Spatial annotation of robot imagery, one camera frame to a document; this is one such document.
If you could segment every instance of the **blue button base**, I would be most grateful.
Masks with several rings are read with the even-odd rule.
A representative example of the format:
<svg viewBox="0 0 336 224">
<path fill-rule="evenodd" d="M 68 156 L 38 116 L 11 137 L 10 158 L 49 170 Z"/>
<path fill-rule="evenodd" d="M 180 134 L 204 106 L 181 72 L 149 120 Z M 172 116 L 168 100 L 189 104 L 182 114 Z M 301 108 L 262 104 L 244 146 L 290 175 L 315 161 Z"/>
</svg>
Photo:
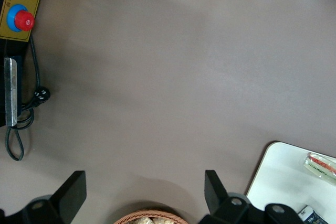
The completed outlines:
<svg viewBox="0 0 336 224">
<path fill-rule="evenodd" d="M 27 8 L 24 6 L 24 5 L 20 5 L 20 4 L 17 4 L 17 5 L 13 5 L 9 11 L 8 11 L 8 14 L 7 14 L 7 25 L 9 26 L 9 28 L 12 30 L 12 31 L 21 31 L 21 29 L 18 29 L 16 26 L 15 26 L 15 16 L 16 14 L 20 11 L 20 10 L 27 10 Z"/>
</svg>

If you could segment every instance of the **black power cord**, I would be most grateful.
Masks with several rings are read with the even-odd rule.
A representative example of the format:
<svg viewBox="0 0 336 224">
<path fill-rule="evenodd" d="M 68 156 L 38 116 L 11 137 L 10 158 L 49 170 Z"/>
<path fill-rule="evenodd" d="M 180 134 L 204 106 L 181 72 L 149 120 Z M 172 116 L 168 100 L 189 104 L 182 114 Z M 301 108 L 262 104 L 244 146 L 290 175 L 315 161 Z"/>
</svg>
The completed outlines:
<svg viewBox="0 0 336 224">
<path fill-rule="evenodd" d="M 23 120 L 18 120 L 15 126 L 8 127 L 7 132 L 6 132 L 6 139 L 5 139 L 6 150 L 8 154 L 10 155 L 10 157 L 15 161 L 21 161 L 24 156 L 24 147 L 22 144 L 19 131 L 25 130 L 26 128 L 31 126 L 31 124 L 34 121 L 34 108 L 46 102 L 50 98 L 50 91 L 47 88 L 40 85 L 40 73 L 39 73 L 39 68 L 38 68 L 38 63 L 37 63 L 34 39 L 32 35 L 30 35 L 29 42 L 30 42 L 30 47 L 32 49 L 31 54 L 33 56 L 33 62 L 34 62 L 34 68 L 35 68 L 36 89 L 35 89 L 34 95 L 31 98 L 31 100 L 28 103 L 22 105 L 22 113 L 29 112 L 28 116 Z M 15 133 L 17 142 L 20 147 L 19 157 L 14 155 L 14 153 L 12 152 L 9 146 L 9 137 L 11 136 L 11 131 Z"/>
</svg>

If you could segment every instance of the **woven basket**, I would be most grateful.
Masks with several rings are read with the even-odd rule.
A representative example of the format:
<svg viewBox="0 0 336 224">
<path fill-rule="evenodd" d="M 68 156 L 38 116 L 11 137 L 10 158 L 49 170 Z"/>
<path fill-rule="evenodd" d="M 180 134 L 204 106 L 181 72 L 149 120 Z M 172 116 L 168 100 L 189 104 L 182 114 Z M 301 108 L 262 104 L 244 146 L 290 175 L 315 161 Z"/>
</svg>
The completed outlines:
<svg viewBox="0 0 336 224">
<path fill-rule="evenodd" d="M 161 210 L 151 210 L 151 209 L 144 209 L 144 210 L 133 212 L 117 220 L 114 224 L 126 224 L 129 221 L 136 220 L 136 219 L 143 218 L 143 217 L 162 218 L 166 220 L 171 220 L 174 222 L 174 224 L 188 224 L 188 222 L 186 222 L 179 216 L 176 216 L 169 212 L 165 212 Z"/>
</svg>

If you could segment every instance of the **red emergency stop button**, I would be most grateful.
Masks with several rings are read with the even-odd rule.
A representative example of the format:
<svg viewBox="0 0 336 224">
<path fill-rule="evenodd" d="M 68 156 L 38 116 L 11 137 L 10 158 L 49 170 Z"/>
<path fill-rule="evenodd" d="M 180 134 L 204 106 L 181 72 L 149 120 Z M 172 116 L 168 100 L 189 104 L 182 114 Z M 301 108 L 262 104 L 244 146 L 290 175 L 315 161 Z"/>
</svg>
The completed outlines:
<svg viewBox="0 0 336 224">
<path fill-rule="evenodd" d="M 22 31 L 29 31 L 33 28 L 35 23 L 34 16 L 26 10 L 17 12 L 14 18 L 15 26 Z"/>
</svg>

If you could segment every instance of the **packaged snack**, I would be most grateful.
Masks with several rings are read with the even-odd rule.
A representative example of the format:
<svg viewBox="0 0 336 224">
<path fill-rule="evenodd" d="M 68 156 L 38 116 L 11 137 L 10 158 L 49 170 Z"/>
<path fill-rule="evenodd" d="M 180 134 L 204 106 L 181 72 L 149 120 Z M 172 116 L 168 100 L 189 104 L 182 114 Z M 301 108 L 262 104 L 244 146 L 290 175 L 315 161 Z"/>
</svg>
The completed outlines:
<svg viewBox="0 0 336 224">
<path fill-rule="evenodd" d="M 328 224 L 310 206 L 303 208 L 298 215 L 305 224 Z"/>
<path fill-rule="evenodd" d="M 318 154 L 310 153 L 304 162 L 304 166 L 331 185 L 336 185 L 336 163 Z"/>
</svg>

